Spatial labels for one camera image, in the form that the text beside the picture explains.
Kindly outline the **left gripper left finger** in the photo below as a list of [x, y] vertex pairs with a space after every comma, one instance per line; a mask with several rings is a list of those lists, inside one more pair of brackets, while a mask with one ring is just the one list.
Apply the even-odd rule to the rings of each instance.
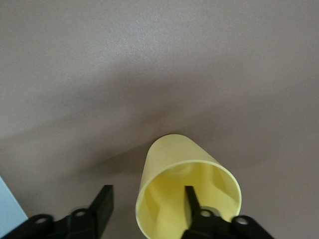
[[3, 236], [4, 239], [100, 239], [114, 209], [114, 187], [105, 185], [87, 208], [74, 210], [56, 221], [38, 214]]

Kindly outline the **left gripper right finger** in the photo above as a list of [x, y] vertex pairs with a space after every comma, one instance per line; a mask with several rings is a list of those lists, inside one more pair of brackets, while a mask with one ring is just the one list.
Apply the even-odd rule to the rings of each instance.
[[230, 222], [222, 219], [216, 208], [201, 206], [193, 186], [184, 187], [187, 229], [183, 239], [272, 239], [252, 217], [239, 215]]

